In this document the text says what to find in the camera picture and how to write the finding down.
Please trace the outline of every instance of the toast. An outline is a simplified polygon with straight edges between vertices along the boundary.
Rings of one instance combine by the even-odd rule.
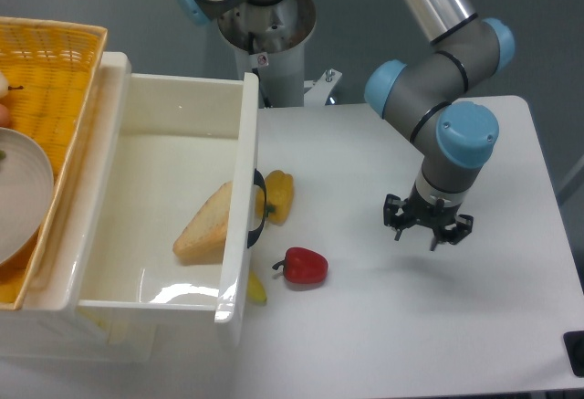
[[[198,259],[225,247],[232,182],[223,184],[199,209],[172,246],[180,259]]]

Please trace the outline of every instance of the white table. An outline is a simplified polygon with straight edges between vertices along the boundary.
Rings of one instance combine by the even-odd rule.
[[[3,398],[372,398],[584,387],[562,334],[584,299],[527,105],[477,100],[501,133],[463,211],[474,232],[428,247],[382,223],[422,157],[366,105],[262,110],[258,167],[291,172],[296,198],[252,266],[268,293],[248,305],[235,360],[209,331],[160,327],[146,364],[0,360]],[[298,291],[271,269],[292,246],[325,255],[325,284]],[[233,373],[233,385],[221,375]]]

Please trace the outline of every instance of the white cabinet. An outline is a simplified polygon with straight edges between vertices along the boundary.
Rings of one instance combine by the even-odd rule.
[[[158,324],[239,339],[249,269],[258,84],[136,75],[105,53],[47,252],[0,354],[144,360]],[[183,264],[172,243],[233,181],[222,257]]]

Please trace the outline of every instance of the gray floor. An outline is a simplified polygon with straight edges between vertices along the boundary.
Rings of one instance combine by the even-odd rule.
[[[402,0],[314,1],[318,24],[307,46],[307,78],[317,78],[325,68],[342,71],[343,103],[363,102],[365,82],[382,62],[412,63],[430,50]],[[471,94],[516,94],[529,102],[552,182],[558,185],[584,153],[584,0],[471,1],[481,16],[504,20],[517,42],[509,68]],[[0,15],[105,26],[108,50],[125,52],[136,72],[235,78],[234,59],[216,27],[195,28],[173,0],[0,0]],[[584,190],[562,212],[584,276],[582,208]]]

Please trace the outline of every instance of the wicker basket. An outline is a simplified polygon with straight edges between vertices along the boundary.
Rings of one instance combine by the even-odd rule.
[[[0,267],[0,310],[22,307],[47,243],[79,140],[107,29],[46,20],[0,17],[0,71],[13,87],[0,100],[12,128],[34,139],[55,173],[53,200],[27,246]]]

